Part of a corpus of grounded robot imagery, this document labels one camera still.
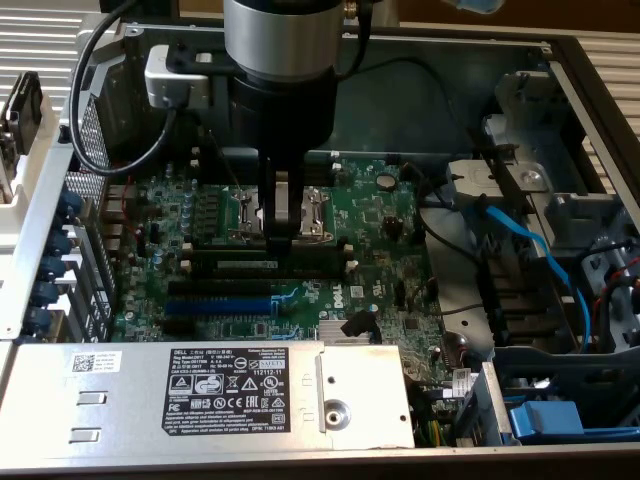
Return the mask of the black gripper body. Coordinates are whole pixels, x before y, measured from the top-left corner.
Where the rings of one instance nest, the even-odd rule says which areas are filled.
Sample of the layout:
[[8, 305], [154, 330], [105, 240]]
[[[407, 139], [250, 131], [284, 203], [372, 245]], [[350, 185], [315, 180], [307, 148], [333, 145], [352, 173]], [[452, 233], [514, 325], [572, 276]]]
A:
[[333, 69], [304, 81], [236, 75], [228, 81], [234, 139], [262, 151], [309, 151], [334, 129], [338, 80]]

